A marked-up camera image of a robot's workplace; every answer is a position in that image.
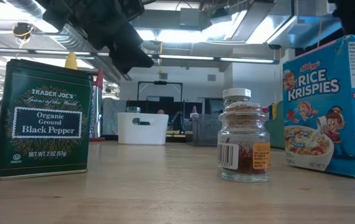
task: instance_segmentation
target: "white jar lid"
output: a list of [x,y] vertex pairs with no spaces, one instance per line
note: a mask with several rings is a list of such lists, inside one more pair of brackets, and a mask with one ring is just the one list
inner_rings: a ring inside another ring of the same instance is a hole
[[223,90],[223,98],[229,96],[247,96],[251,97],[251,90],[246,88],[231,88]]

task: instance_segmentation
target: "table surface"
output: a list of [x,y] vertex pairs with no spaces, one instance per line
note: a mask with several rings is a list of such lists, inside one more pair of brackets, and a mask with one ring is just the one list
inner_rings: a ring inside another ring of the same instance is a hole
[[0,223],[355,223],[355,179],[284,165],[222,180],[213,147],[91,144],[88,172],[0,181]]

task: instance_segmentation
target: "trader joe's black pepper tin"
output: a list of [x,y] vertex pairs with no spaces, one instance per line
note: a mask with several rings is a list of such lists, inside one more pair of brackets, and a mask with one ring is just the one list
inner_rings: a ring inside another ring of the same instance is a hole
[[0,180],[87,171],[93,78],[27,60],[7,63]]

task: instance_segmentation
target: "white plastic bin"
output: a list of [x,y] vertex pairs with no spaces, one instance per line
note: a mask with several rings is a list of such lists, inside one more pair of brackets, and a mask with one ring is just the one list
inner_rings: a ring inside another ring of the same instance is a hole
[[118,113],[118,143],[163,145],[168,128],[166,114]]

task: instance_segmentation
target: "rice krispies cereal box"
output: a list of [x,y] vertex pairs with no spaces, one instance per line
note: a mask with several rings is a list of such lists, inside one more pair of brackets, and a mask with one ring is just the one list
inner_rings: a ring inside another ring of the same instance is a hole
[[286,163],[355,177],[355,36],[283,66]]

